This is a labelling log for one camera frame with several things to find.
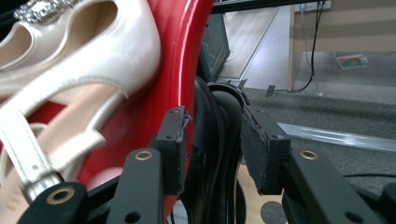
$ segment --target brass screw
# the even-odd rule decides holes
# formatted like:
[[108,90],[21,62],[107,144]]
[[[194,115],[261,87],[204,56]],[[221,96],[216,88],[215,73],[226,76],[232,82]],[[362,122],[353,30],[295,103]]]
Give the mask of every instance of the brass screw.
[[72,188],[57,189],[47,197],[47,204],[55,205],[65,203],[71,199],[75,193],[75,190]]
[[302,157],[306,158],[307,160],[311,160],[311,161],[315,161],[315,160],[319,159],[318,153],[313,152],[313,151],[303,150],[300,152],[300,155]]
[[149,151],[140,151],[134,157],[139,161],[146,161],[152,157],[152,153]]

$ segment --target white strap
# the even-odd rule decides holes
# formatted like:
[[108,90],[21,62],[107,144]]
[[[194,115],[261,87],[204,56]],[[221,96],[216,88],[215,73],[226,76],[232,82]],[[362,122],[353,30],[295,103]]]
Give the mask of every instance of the white strap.
[[[31,123],[30,128],[32,129],[35,136],[40,134],[44,129],[47,128],[47,124],[44,123]],[[7,151],[3,148],[0,155],[0,184],[3,184],[6,180],[8,171],[11,169],[11,163],[9,162],[9,156]]]
[[24,185],[50,172],[50,163],[20,111],[0,110],[0,139]]

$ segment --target shoe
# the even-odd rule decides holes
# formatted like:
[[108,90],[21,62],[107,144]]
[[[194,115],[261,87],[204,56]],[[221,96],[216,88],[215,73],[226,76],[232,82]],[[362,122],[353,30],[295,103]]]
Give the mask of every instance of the shoe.
[[[40,18],[41,22],[32,22],[34,16],[24,16],[39,14],[27,9],[28,5],[39,2],[31,0],[15,11],[15,17],[21,21],[14,23],[9,34],[0,43],[0,102],[84,44],[76,42],[71,35],[70,21],[76,16],[76,11],[71,6],[63,6],[62,14],[56,18],[51,15],[50,21]],[[70,2],[81,5],[79,7],[86,4],[78,4],[76,0]],[[65,105],[77,96],[78,91],[70,91],[54,97],[53,101]]]
[[[154,80],[160,65],[160,38],[146,0],[92,0],[73,10],[69,36],[85,44],[0,108],[0,139],[14,164],[0,188],[5,223],[16,222],[28,206],[22,192],[32,201],[60,183],[57,173],[66,167],[75,170],[63,178],[76,179],[84,156],[104,143],[99,131],[107,119]],[[78,86],[89,88],[35,138],[26,117],[52,95]]]
[[45,63],[64,46],[66,24],[71,16],[67,9],[56,21],[48,24],[17,21],[0,43],[0,72]]

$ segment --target rhinestone embellishment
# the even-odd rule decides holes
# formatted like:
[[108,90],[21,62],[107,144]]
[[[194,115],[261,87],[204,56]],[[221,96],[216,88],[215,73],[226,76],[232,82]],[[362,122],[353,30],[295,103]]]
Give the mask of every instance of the rhinestone embellishment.
[[14,17],[30,23],[46,22],[59,17],[79,0],[30,0],[14,11]]

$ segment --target shoe strap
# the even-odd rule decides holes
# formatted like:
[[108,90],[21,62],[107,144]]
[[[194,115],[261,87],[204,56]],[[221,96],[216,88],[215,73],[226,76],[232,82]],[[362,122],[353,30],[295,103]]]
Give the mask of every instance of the shoe strap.
[[0,110],[0,139],[6,150],[2,157],[8,155],[14,164],[28,202],[63,181],[57,172],[106,141],[96,130],[86,130],[60,145],[47,157],[23,114],[9,110]]
[[43,190],[62,182],[52,171],[20,111],[0,110],[0,139],[21,178],[29,202]]

